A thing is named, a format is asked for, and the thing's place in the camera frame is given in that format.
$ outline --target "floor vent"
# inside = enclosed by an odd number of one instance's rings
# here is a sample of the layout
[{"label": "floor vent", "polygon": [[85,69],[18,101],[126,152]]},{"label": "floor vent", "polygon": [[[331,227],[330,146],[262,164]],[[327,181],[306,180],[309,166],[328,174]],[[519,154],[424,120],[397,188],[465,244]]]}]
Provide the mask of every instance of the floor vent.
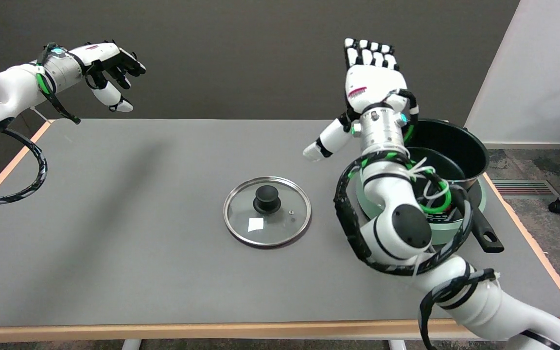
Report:
[{"label": "floor vent", "polygon": [[558,193],[547,181],[534,180],[493,180],[498,193],[505,198],[540,199],[558,196]]}]

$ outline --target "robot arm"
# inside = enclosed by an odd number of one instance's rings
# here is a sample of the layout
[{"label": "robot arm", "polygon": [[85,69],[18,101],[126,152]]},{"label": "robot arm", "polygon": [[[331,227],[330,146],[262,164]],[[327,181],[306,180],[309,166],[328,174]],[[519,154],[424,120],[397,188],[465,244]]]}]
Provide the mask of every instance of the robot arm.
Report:
[{"label": "robot arm", "polygon": [[[339,178],[334,202],[353,252],[369,267],[393,275],[425,294],[419,322],[428,350],[434,349],[427,332],[434,305],[483,339],[508,340],[508,349],[560,350],[560,319],[504,292],[494,270],[477,270],[455,255],[471,231],[472,207],[464,189],[440,179],[437,169],[409,160],[403,138],[398,137],[400,131],[394,130],[401,127],[395,115],[405,106],[405,97],[410,100],[411,115],[418,115],[418,106],[410,94],[399,93],[405,89],[405,82],[394,73],[396,61],[389,59],[387,67],[378,66],[391,53],[391,47],[347,39],[345,49],[350,66],[345,83],[347,104],[361,113],[363,145],[362,155]],[[326,130],[342,130],[333,125]],[[367,199],[384,208],[378,217],[362,226],[347,196],[349,181],[358,171]],[[427,253],[431,229],[422,211],[428,208],[422,208],[414,199],[412,177],[418,175],[440,185],[441,193],[447,195],[443,206],[452,202],[464,216],[455,237],[435,253]]]},{"label": "robot arm", "polygon": [[407,86],[403,75],[399,73],[393,47],[347,38],[344,52],[347,111],[331,122],[317,140],[304,149],[304,156],[311,161],[331,157],[352,137],[359,137],[364,126],[359,124],[353,128],[352,123],[360,120],[365,112],[386,106],[392,108],[397,118],[401,118],[401,112],[407,104],[407,99],[399,94]]},{"label": "robot arm", "polygon": [[80,120],[66,111],[55,95],[82,80],[111,111],[133,110],[131,103],[105,79],[103,71],[128,89],[131,84],[126,74],[137,77],[146,73],[146,68],[135,55],[113,42],[86,44],[70,51],[49,43],[38,60],[0,72],[0,131],[20,112],[44,100],[49,100],[62,116],[78,123]]}]

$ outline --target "black pot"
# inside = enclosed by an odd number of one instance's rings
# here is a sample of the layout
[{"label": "black pot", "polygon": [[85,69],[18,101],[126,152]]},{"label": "black pot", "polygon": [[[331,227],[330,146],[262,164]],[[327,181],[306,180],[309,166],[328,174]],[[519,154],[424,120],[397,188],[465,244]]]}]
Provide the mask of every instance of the black pot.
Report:
[{"label": "black pot", "polygon": [[[484,144],[466,129],[441,120],[423,119],[414,127],[413,135],[406,147],[414,161],[427,157],[425,165],[431,165],[436,173],[449,181],[458,184],[467,191],[473,186],[490,164],[490,157]],[[422,195],[426,180],[417,181],[420,189],[417,196]],[[471,201],[473,206],[472,232],[481,248],[488,253],[500,253],[504,250],[502,243],[493,228],[478,209],[478,203]]]},{"label": "black pot", "polygon": [[427,164],[434,166],[442,179],[465,189],[471,188],[490,165],[490,156],[483,143],[450,122],[434,119],[418,121],[412,138],[405,145],[408,149],[414,148],[417,153],[415,157],[410,150],[412,159],[428,156]]}]

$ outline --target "glass lid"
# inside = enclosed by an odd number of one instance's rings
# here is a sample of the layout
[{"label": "glass lid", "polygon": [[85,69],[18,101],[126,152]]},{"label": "glass lid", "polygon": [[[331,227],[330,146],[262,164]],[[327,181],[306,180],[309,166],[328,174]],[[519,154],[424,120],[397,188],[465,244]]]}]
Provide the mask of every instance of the glass lid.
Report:
[{"label": "glass lid", "polygon": [[224,202],[229,231],[245,244],[273,248],[301,237],[311,219],[306,193],[282,177],[257,177],[233,189]]}]

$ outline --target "table leg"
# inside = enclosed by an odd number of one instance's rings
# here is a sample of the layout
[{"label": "table leg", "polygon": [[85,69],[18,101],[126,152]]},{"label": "table leg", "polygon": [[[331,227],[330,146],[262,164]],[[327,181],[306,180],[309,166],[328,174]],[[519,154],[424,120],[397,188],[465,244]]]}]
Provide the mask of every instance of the table leg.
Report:
[{"label": "table leg", "polygon": [[390,345],[390,350],[406,350],[403,340],[389,340],[388,345]]},{"label": "table leg", "polygon": [[122,345],[122,350],[140,350],[140,344],[142,344],[142,339],[127,339]]}]

